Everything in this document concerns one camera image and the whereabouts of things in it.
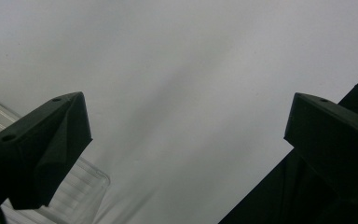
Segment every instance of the ribbed plastic container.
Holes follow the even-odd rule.
[[[0,105],[0,131],[18,118]],[[79,158],[60,184],[49,207],[19,211],[13,210],[9,200],[6,200],[1,208],[7,223],[10,224],[90,224],[109,185],[110,180],[106,174],[83,158]]]

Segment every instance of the white table surface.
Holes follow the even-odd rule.
[[[0,1],[0,103],[83,91],[97,223],[218,223],[292,148],[296,91],[358,82],[358,1]]]

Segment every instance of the screw hole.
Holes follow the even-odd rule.
[[[8,141],[13,140],[13,139],[15,139],[15,138],[16,138],[16,135],[10,134],[10,135],[7,135],[7,136],[3,137],[3,138],[2,138],[2,141],[3,141],[3,142],[8,142]]]

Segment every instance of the gray surface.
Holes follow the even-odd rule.
[[[99,223],[217,223],[291,147],[296,91],[358,81],[358,1],[0,1],[0,102],[83,91]]]

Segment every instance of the transparent plastic tray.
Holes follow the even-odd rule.
[[[4,130],[19,117],[0,105],[0,131]],[[84,223],[93,222],[106,189],[109,177],[79,158],[72,170],[62,181],[49,207],[37,210],[13,210],[9,200],[1,208],[7,223]]]

